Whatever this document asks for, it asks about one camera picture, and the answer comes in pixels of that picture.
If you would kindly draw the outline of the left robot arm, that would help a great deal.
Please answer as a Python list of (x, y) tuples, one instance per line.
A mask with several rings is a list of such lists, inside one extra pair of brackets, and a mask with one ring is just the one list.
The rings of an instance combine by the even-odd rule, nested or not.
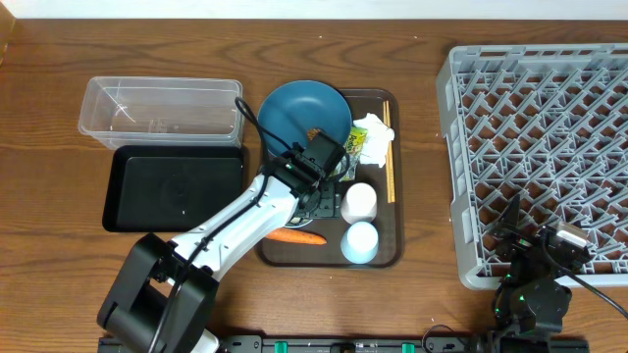
[(268, 161), (250, 186), (208, 221), (169, 241), (144, 235), (98, 314), (131, 352), (215, 352), (207, 329), (221, 279), (254, 245), (283, 227), (345, 156), (324, 132)]

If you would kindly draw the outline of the light blue bowl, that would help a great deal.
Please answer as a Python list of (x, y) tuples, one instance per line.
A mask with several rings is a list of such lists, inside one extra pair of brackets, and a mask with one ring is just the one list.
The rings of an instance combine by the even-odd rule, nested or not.
[(286, 224), (286, 228), (300, 228), (309, 225), (312, 222), (312, 219), (293, 217)]

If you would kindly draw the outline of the brown mushroom piece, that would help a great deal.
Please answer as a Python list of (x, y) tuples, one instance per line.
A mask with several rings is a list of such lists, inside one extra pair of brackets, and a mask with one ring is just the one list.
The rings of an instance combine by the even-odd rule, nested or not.
[(307, 139), (312, 141), (321, 132), (318, 128), (311, 128), (307, 131)]

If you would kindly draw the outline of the white pink cup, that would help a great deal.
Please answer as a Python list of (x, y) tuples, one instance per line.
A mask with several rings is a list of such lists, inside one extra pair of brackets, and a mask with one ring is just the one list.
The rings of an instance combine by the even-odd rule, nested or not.
[(344, 195), (340, 213), (349, 224), (372, 222), (377, 215), (377, 193), (368, 183), (352, 185)]

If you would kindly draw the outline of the orange carrot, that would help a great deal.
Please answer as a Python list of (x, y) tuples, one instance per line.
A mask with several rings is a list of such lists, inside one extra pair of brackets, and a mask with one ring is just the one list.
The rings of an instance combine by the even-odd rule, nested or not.
[(285, 227), (271, 231), (266, 235), (266, 239), (307, 245), (324, 245), (327, 243), (326, 238), (321, 235)]

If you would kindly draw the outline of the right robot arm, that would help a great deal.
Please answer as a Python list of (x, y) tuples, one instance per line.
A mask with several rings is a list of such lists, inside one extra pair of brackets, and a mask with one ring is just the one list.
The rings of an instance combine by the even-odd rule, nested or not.
[(558, 282), (592, 259), (586, 233), (559, 221), (531, 233), (519, 222), (520, 197), (514, 196), (489, 229), (497, 256), (510, 264), (492, 304), (496, 326), (470, 345), (477, 352), (581, 353), (582, 339), (557, 339), (572, 299)]

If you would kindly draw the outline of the dark blue plate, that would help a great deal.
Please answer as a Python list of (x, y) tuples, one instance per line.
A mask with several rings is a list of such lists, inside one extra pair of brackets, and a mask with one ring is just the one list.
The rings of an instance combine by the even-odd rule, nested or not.
[(271, 92), (262, 103), (258, 123), (289, 147), (309, 144), (307, 133), (319, 129), (344, 145), (352, 127), (352, 115), (343, 95), (315, 80), (296, 80)]

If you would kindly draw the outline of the light blue cup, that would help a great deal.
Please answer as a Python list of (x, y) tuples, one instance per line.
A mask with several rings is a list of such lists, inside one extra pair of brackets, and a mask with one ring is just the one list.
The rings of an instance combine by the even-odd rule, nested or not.
[(379, 233), (370, 223), (357, 222), (349, 227), (340, 241), (340, 251), (353, 264), (372, 261), (379, 249)]

